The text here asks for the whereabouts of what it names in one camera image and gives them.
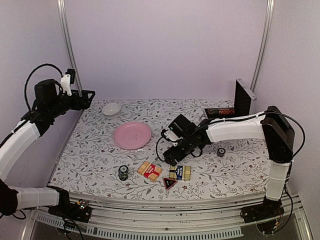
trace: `bowl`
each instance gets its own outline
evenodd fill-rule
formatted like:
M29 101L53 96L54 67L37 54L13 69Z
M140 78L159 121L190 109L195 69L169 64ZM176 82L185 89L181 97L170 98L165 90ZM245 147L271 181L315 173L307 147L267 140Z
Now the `bowl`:
M120 115L121 105L116 102L108 103L102 108L102 114L108 119L115 119Z

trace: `floral pattern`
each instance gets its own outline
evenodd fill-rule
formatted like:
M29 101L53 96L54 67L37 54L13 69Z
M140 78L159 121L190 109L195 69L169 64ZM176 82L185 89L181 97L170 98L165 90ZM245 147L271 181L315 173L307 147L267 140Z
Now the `floral pattern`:
M117 119L107 119L101 112L111 102L122 105ZM94 101L85 110L62 154L50 185L73 193L106 198L135 200L197 200L226 198L265 191L270 170L265 142L258 139L231 140L214 143L204 148L199 158L188 155L181 165L191 166L191 180L180 181L169 191L163 178L169 176L170 166L156 155L160 132L179 114L198 124L205 118L204 108L231 107L232 101L223 100L113 100ZM113 142L117 127L129 121L150 126L152 136L141 149L125 150ZM159 143L163 153L171 144ZM218 148L225 148L218 157ZM156 182L137 173L144 161L163 169ZM126 181L119 180L118 168L129 167Z

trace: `wall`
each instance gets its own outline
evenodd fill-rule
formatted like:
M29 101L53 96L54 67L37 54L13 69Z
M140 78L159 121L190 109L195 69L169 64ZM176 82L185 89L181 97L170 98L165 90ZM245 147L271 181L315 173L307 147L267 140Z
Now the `wall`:
M276 1L257 87L257 110L276 105L305 129L289 186L298 191L314 239L320 239L320 1ZM301 143L296 128L295 147Z
M266 0L65 1L81 82L108 99L234 99L250 85Z
M27 112L24 84L29 73L42 63L57 65L64 72L69 62L61 32L56 1L0 1L0 139ZM46 67L32 77L28 97L34 100L34 85L45 79L59 79ZM59 117L54 126L21 156L6 181L21 187L44 187L53 171L58 153L79 112ZM17 240L24 221L13 217L0 220L0 239Z

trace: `red triangle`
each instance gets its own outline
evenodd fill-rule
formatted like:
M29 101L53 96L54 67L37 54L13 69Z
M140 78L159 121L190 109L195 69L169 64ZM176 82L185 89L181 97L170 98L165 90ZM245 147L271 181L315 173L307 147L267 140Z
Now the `red triangle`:
M165 190L168 191L169 189L171 189L174 185L176 185L176 183L178 182L178 180L173 180L170 178L163 178L163 182L164 182L164 187Z

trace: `tabletop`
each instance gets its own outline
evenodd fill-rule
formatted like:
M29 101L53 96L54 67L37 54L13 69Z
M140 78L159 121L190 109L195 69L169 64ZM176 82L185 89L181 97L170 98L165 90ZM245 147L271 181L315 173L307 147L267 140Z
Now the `tabletop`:
M120 116L107 119L102 114L107 103L121 104ZM156 155L161 130L179 114L198 124L204 118L204 108L232 106L232 101L208 99L93 101L82 113L49 185L77 194L153 201L215 199L264 192L270 161L265 142L258 139L207 145L201 157L188 155L179 164L191 166L190 181L179 181L169 191L164 187L163 178L169 177L170 166ZM145 123L151 128L151 139L141 149L125 150L114 144L116 128L130 121ZM163 153L169 147L171 143L162 140L158 150ZM220 147L226 150L223 157L216 154ZM137 173L144 161L163 169L156 182ZM129 167L125 181L119 180L121 165Z

